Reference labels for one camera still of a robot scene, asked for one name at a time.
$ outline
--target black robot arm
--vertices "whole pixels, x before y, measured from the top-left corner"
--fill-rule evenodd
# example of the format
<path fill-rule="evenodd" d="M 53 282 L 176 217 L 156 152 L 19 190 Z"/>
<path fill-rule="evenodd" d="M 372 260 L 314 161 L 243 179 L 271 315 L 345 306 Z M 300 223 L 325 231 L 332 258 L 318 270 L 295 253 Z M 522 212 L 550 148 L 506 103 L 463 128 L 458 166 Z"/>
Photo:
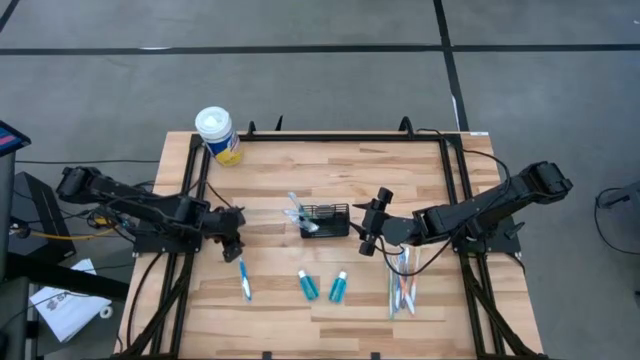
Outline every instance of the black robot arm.
<path fill-rule="evenodd" d="M 394 217 L 385 213 L 393 193 L 380 188 L 378 198 L 367 204 L 354 205 L 366 210 L 362 227 L 355 226 L 364 243 L 360 253 L 371 256 L 375 242 L 384 236 L 391 245 L 414 246 L 446 240 L 452 235 L 454 246 L 472 251 L 478 247 L 472 242 L 488 238 L 513 238 L 524 225 L 506 224 L 511 215 L 531 204 L 550 204 L 563 199 L 573 185 L 554 163 L 539 162 L 529 165 L 520 174 L 471 199 L 454 205 L 433 206 L 413 212 L 413 218 Z"/>
<path fill-rule="evenodd" d="M 238 228 L 245 224 L 242 209 L 216 208 L 210 211 L 207 201 L 186 194 L 161 196 L 138 187 L 132 187 L 103 175 L 93 167 L 65 168 L 63 179 L 56 189 L 60 200 L 74 204 L 98 203 L 106 212 L 123 213 L 140 219 L 140 223 L 122 224 L 132 235 L 148 237 L 153 234 L 165 242 L 189 243 L 213 238 L 221 242 L 225 261 L 231 262 L 242 254 Z M 157 251 L 189 247 L 159 245 Z"/>

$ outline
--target clear plastic item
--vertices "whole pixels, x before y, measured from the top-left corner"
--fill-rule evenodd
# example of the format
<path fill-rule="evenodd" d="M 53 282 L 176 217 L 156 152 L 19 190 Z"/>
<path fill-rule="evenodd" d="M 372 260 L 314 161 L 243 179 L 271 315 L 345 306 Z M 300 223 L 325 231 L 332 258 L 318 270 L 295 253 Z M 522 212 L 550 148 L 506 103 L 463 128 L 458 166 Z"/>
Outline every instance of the clear plastic item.
<path fill-rule="evenodd" d="M 298 271 L 298 276 L 300 277 L 300 287 L 307 300 L 313 301 L 317 299 L 320 293 L 311 276 L 307 275 L 304 270 Z"/>
<path fill-rule="evenodd" d="M 331 292 L 329 292 L 329 301 L 340 304 L 344 299 L 344 293 L 347 290 L 347 273 L 341 271 L 338 277 L 333 281 Z"/>
<path fill-rule="evenodd" d="M 296 205 L 296 210 L 286 209 L 286 210 L 283 210 L 282 212 L 285 215 L 287 215 L 289 219 L 291 219 L 291 222 L 294 223 L 299 228 L 304 229 L 310 233 L 318 231 L 320 227 L 317 224 L 314 224 L 313 222 L 311 222 L 311 220 L 309 220 L 310 215 L 307 214 L 307 212 L 304 210 L 296 194 L 293 192 L 290 192 L 289 198 Z"/>

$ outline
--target blue bottle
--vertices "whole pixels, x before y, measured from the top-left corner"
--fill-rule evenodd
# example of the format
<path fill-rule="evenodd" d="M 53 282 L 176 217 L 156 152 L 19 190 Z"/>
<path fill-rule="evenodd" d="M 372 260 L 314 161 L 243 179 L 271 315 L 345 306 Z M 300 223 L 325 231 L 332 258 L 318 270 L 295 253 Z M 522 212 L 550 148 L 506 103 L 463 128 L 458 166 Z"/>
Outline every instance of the blue bottle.
<path fill-rule="evenodd" d="M 319 295 L 318 288 L 311 276 L 307 275 L 304 270 L 298 271 L 298 276 L 300 276 L 300 287 L 302 287 L 302 292 L 307 297 L 307 300 L 313 301 L 317 299 Z"/>
<path fill-rule="evenodd" d="M 344 298 L 344 293 L 347 290 L 347 273 L 340 272 L 340 275 L 333 282 L 331 286 L 331 292 L 329 293 L 329 301 L 332 303 L 340 304 Z"/>

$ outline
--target wooden table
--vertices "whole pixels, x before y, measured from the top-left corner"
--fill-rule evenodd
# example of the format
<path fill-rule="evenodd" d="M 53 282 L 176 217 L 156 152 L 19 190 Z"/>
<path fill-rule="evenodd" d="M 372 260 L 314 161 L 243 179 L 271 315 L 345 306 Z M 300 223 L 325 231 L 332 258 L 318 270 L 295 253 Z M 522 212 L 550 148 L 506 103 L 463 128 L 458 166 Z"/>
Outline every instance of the wooden table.
<path fill-rule="evenodd" d="M 179 192 L 191 135 L 167 135 L 155 192 Z M 462 139 L 466 149 L 492 153 L 486 135 L 463 133 Z M 360 255 L 353 230 L 349 238 L 303 240 L 282 213 L 292 208 L 288 191 L 295 191 L 305 204 L 354 204 L 369 201 L 385 186 L 395 193 L 387 211 L 398 216 L 448 203 L 437 143 L 245 142 L 243 146 L 240 165 L 222 168 L 212 161 L 208 179 L 229 202 L 246 207 L 247 225 L 240 232 L 253 302 L 247 304 L 242 298 L 237 262 L 224 263 L 221 246 L 205 241 L 195 257 L 181 358 L 260 358 L 263 351 L 272 351 L 275 358 L 368 358 L 371 352 L 380 352 L 383 358 L 474 358 L 460 264 L 451 249 L 420 274 L 416 316 L 405 310 L 389 321 L 388 270 L 380 253 Z M 499 183 L 492 160 L 466 154 L 466 163 L 474 194 Z M 220 205 L 208 191 L 206 199 Z M 352 221 L 359 223 L 363 214 L 351 208 Z M 423 262 L 441 246 L 424 246 Z M 133 293 L 153 257 L 137 259 L 120 327 L 123 339 Z M 155 264 L 144 284 L 134 334 L 156 310 L 166 258 Z M 542 351 L 522 269 L 501 254 L 490 255 L 488 263 L 502 315 L 526 345 Z M 299 288 L 300 269 L 312 275 L 320 289 L 320 298 L 313 303 Z M 349 275 L 348 288 L 344 303 L 335 305 L 327 297 L 341 270 Z M 487 351 L 492 351 L 481 307 L 480 312 Z M 169 348 L 173 314 L 167 319 L 163 351 Z"/>

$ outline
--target white paper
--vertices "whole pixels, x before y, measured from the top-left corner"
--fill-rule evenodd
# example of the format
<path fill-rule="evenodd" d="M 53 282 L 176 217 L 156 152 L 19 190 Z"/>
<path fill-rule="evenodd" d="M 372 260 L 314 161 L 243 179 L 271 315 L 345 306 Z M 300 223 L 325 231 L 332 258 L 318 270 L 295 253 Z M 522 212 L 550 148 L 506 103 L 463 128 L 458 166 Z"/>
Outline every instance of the white paper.
<path fill-rule="evenodd" d="M 96 275 L 90 259 L 80 261 L 71 269 Z M 75 293 L 67 290 L 45 287 L 31 296 L 33 304 L 38 304 L 53 296 L 50 300 L 36 305 L 36 309 L 60 342 L 67 342 L 98 315 L 102 308 L 111 304 L 109 299 L 82 294 L 74 296 L 73 294 Z"/>

